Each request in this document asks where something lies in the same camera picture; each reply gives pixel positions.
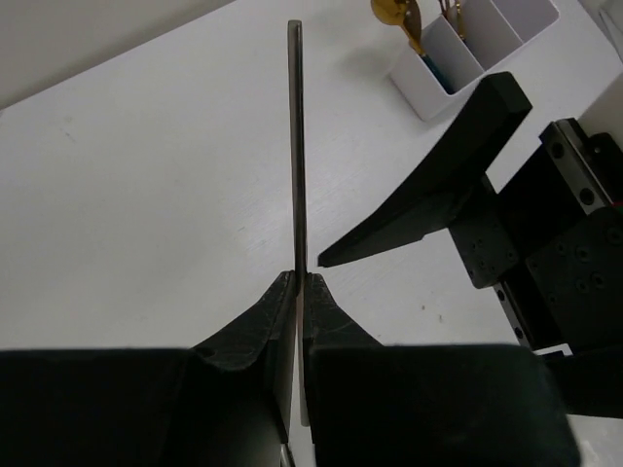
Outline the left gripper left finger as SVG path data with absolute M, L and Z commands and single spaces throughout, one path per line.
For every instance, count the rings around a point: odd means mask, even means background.
M 188 348 L 5 350 L 5 466 L 281 466 L 295 278 Z

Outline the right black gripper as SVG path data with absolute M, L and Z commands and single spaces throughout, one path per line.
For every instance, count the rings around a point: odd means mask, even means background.
M 618 418 L 622 152 L 608 133 L 558 120 L 496 191 L 481 180 L 531 109 L 512 73 L 483 78 L 419 165 L 317 264 L 381 254 L 456 219 L 452 238 L 473 285 L 495 290 L 519 344 L 546 362 L 568 411 Z

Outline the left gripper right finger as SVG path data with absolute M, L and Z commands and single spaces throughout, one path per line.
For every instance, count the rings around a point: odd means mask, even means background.
M 306 280 L 304 381 L 319 466 L 577 466 L 544 362 L 512 344 L 384 345 Z

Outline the silver chopstick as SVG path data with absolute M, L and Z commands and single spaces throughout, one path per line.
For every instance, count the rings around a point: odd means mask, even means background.
M 311 424 L 309 420 L 305 389 L 303 355 L 305 284 L 308 275 L 308 239 L 303 80 L 303 28 L 302 22 L 298 19 L 291 19 L 287 23 L 287 52 L 300 418 L 301 424 L 304 427 L 310 427 Z

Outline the gold fork green handle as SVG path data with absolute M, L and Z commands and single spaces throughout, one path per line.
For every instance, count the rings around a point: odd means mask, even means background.
M 466 30 L 463 17 L 463 6 L 460 0 L 446 2 L 446 19 L 455 28 L 460 40 L 466 42 Z

